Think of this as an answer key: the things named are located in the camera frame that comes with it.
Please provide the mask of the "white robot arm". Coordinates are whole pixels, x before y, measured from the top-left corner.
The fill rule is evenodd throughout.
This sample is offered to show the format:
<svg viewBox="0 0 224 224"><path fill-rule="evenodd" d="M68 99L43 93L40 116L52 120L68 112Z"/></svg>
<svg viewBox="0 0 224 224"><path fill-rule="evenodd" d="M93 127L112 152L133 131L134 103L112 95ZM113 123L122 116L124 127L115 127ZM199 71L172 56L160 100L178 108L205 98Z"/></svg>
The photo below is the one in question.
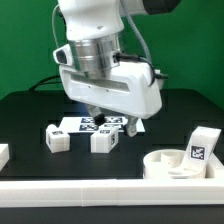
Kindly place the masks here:
<svg viewBox="0 0 224 224"><path fill-rule="evenodd" d="M124 114L126 133L134 136L139 119L162 107L150 54L126 54L120 34L122 17L172 12L181 0L58 0L66 25L67 44L53 52L64 90L82 102L97 125L107 109Z"/></svg>

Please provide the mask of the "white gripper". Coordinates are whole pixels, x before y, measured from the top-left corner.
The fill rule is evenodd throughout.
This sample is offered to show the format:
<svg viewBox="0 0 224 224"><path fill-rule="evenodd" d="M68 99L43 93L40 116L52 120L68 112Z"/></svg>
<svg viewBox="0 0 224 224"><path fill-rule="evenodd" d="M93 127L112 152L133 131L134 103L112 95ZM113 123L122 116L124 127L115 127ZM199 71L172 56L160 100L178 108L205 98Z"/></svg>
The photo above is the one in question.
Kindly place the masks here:
<svg viewBox="0 0 224 224"><path fill-rule="evenodd" d="M121 62L101 79L87 78L69 66L61 65L59 71L68 97L90 104L87 110L95 125L105 123L100 108L130 115L126 124L129 137L137 134L138 118L148 119L162 107L157 81L152 81L152 72L146 63Z"/></svg>

